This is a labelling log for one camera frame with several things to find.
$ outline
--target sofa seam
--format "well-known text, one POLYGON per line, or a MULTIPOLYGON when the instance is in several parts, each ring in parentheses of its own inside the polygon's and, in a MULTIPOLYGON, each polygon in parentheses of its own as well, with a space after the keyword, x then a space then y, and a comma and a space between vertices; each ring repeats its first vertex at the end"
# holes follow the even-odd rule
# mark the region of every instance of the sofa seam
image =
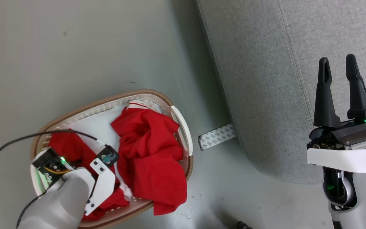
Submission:
POLYGON ((305 80, 303 78, 302 71, 300 69, 299 59, 297 58, 296 47, 295 47, 295 44, 293 43, 292 33, 290 32, 289 24, 288 24, 287 20, 285 19, 285 17, 283 16, 284 15, 284 9, 283 9, 282 0, 278 0, 278 3, 280 4, 280 6, 278 5, 279 6, 279 10, 282 7, 282 10, 281 10, 282 19, 283 19, 283 22, 286 23, 285 30, 286 30, 287 33, 289 33, 289 37, 288 38, 289 38, 290 48, 292 49, 292 54, 294 56, 293 59, 294 60, 296 59, 295 65, 296 65, 296 69, 298 70, 297 73, 299 75, 299 81, 301 82, 303 94, 304 94, 305 100, 306 100, 306 105, 308 106, 308 113, 309 113, 309 116, 310 116, 310 120, 311 120, 311 122, 313 122, 313 117, 312 117, 312 113, 313 112, 311 111, 311 104, 310 104, 310 100, 309 100, 308 93, 307 93, 307 90, 306 90, 305 80))
POLYGON ((299 75, 299 72, 296 74, 296 69, 295 69, 295 65, 296 65, 296 62, 295 62, 295 64, 293 64, 293 62, 294 62, 294 58, 292 58, 292 54, 290 53, 290 48, 289 48, 289 44, 288 44, 288 40, 289 39, 287 39, 286 38, 286 34, 285 34, 285 29, 283 28, 284 27, 284 20, 283 20, 283 14, 282 14, 282 12, 279 12, 280 11, 280 8, 279 8, 279 1, 277 1, 278 2, 278 4, 276 5, 276 3, 275 3, 275 8, 276 8, 276 12, 277 12, 277 14, 278 14, 278 19, 279 19, 279 23, 280 23, 280 25, 281 25, 281 28, 282 28, 282 33, 283 33, 283 38, 285 39, 285 43, 286 43, 286 47, 288 48, 288 52, 289 52, 289 57, 290 57, 290 62, 292 63, 292 68, 293 68, 293 72, 295 73, 295 80, 296 80, 296 84, 297 84, 297 86, 299 87, 299 94, 300 94, 300 97, 301 97, 301 99, 302 99, 302 104, 303 104, 303 107, 304 107, 304 109, 305 109, 305 114, 306 114, 306 118, 307 118, 307 120, 308 120, 308 123, 309 123, 309 126, 312 128, 312 124, 311 124, 311 118, 309 117, 309 115, 308 115, 308 110, 307 110, 307 108, 306 108, 306 102, 305 102, 305 100, 306 100, 306 97, 304 97, 304 92, 302 92, 302 88, 301 88, 301 86, 300 86, 300 84, 299 84, 299 80, 298 80, 298 75, 299 75))

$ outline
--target white label strip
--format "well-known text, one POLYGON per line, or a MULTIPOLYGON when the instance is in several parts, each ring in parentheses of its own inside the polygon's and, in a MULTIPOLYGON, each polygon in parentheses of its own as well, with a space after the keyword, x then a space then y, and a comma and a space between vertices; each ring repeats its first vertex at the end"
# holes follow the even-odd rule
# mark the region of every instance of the white label strip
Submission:
POLYGON ((203 151, 237 136, 233 124, 228 124, 199 136, 200 149, 203 151))

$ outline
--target white bracket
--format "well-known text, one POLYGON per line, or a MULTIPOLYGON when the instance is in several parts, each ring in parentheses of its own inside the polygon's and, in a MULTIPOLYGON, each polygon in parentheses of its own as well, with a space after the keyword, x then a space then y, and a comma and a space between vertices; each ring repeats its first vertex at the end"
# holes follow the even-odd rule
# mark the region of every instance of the white bracket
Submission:
POLYGON ((342 171, 366 173, 366 149, 332 150, 314 149, 307 151, 308 163, 342 171))
POLYGON ((115 174, 98 158, 90 163, 90 167, 98 174, 93 195, 85 206, 88 216, 114 192, 115 174))

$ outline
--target laundry basket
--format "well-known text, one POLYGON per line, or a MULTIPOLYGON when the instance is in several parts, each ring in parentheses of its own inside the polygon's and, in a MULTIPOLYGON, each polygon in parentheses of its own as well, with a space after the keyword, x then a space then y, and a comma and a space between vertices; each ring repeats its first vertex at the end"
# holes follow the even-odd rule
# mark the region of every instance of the laundry basket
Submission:
MULTIPOLYGON (((74 110, 68 114, 65 114, 45 125, 40 132, 55 129, 68 129, 69 125, 78 120, 87 118, 98 113, 102 113, 113 108, 128 106, 131 100, 150 100, 156 103, 163 112, 176 121, 180 128, 176 133, 176 137, 183 148, 183 161, 181 165, 186 172, 186 180, 193 170, 193 142, 190 136, 190 132, 186 121, 179 112, 179 110, 173 105, 171 100, 168 99, 164 94, 150 89, 136 90, 129 93, 124 93, 109 97, 103 100, 98 100, 87 106, 83 106, 77 110, 74 110)), ((33 160, 35 156, 49 145, 51 135, 43 135, 35 138, 32 143, 30 159, 33 160)), ((43 177, 39 172, 31 165, 30 174, 32 176, 33 187, 35 188, 36 194, 40 195, 45 191, 46 185, 43 185, 43 177)), ((131 201, 128 207, 123 207, 107 212, 100 220, 97 221, 81 221, 80 229, 104 229, 109 228, 118 223, 124 222, 125 220, 131 219, 142 212, 150 209, 153 206, 151 200, 139 199, 131 201)))

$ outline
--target gray sofa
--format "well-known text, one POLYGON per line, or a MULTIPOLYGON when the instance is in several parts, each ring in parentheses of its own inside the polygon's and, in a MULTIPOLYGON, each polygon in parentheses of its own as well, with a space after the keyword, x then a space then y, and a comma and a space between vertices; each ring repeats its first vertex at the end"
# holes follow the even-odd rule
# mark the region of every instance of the gray sofa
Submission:
POLYGON ((197 0, 233 122, 253 165, 277 179, 317 183, 308 165, 318 61, 328 57, 335 111, 347 120, 347 54, 366 85, 366 0, 197 0))

